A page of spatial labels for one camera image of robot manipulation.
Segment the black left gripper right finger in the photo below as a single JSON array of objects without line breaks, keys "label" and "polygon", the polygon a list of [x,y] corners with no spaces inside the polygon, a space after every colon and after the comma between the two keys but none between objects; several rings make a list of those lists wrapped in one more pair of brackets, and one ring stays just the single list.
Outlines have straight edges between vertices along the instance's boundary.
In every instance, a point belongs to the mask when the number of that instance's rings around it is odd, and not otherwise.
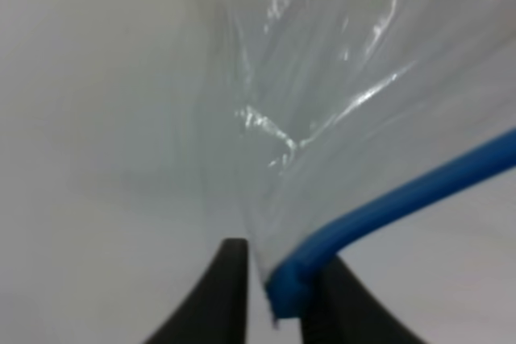
[{"label": "black left gripper right finger", "polygon": [[422,342],[375,299],[339,257],[314,278],[301,317],[304,343],[388,344]]}]

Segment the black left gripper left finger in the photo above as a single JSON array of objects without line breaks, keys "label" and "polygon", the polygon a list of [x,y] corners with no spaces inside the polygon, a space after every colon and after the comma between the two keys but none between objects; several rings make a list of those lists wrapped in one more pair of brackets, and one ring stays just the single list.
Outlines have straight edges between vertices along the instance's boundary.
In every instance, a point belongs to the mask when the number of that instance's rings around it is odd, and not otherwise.
[{"label": "black left gripper left finger", "polygon": [[202,278],[147,343],[245,343],[248,241],[226,238]]}]

